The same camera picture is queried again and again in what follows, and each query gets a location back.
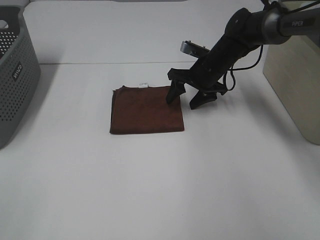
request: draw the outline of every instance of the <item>gray laundry basket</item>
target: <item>gray laundry basket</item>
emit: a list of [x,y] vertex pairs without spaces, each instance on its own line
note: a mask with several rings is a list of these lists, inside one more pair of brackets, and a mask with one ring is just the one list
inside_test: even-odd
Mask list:
[[34,95],[40,67],[19,6],[0,6],[0,149],[25,114]]

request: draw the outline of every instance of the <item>robotic arm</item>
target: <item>robotic arm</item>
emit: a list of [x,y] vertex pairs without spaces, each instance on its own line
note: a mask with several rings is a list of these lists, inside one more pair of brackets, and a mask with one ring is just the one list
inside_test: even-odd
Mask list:
[[[227,23],[224,35],[211,50],[190,41],[182,43],[180,50],[198,60],[190,69],[172,68],[168,72],[171,80],[166,96],[168,104],[186,92],[185,84],[198,89],[198,93],[190,101],[191,109],[213,102],[217,99],[217,93],[224,95],[231,90],[226,85],[228,71],[234,79],[233,71],[249,69],[233,69],[236,61],[248,53],[261,47],[261,56],[263,45],[279,45],[288,41],[291,36],[320,32],[320,8],[288,11],[276,1],[272,4],[262,2],[265,5],[263,11],[251,13],[246,8],[237,11]],[[218,80],[222,76],[223,83],[220,83]]]

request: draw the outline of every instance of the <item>towel label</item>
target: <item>towel label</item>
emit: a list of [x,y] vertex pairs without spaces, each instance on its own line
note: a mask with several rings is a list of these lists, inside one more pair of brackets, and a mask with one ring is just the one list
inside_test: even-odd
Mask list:
[[145,89],[145,88],[147,88],[147,87],[149,87],[149,84],[148,84],[147,82],[143,82],[143,83],[140,83],[140,84],[139,84],[139,88],[140,88],[140,89]]

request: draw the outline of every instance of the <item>white table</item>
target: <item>white table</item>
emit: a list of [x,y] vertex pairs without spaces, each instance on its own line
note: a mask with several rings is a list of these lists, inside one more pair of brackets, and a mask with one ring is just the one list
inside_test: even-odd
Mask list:
[[27,6],[39,61],[58,64],[41,66],[32,103],[0,151],[0,239],[318,240],[320,147],[301,136],[262,63],[196,110],[187,87],[184,132],[109,134],[112,90],[170,84],[170,68],[194,61],[179,52],[182,40],[211,46],[236,10],[260,6]]
[[109,134],[113,89],[163,86],[189,66],[41,66],[0,152],[0,239],[317,240],[320,148],[259,70],[197,110],[187,87],[184,132]]
[[237,10],[262,6],[259,0],[37,1],[24,17],[41,63],[185,62],[194,59],[180,53],[182,41],[211,49]]

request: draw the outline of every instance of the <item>brown towel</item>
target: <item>brown towel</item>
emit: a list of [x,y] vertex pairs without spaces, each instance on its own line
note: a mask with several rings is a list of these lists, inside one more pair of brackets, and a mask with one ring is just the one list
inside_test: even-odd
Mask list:
[[180,98],[166,103],[169,86],[126,87],[113,91],[111,134],[182,132]]

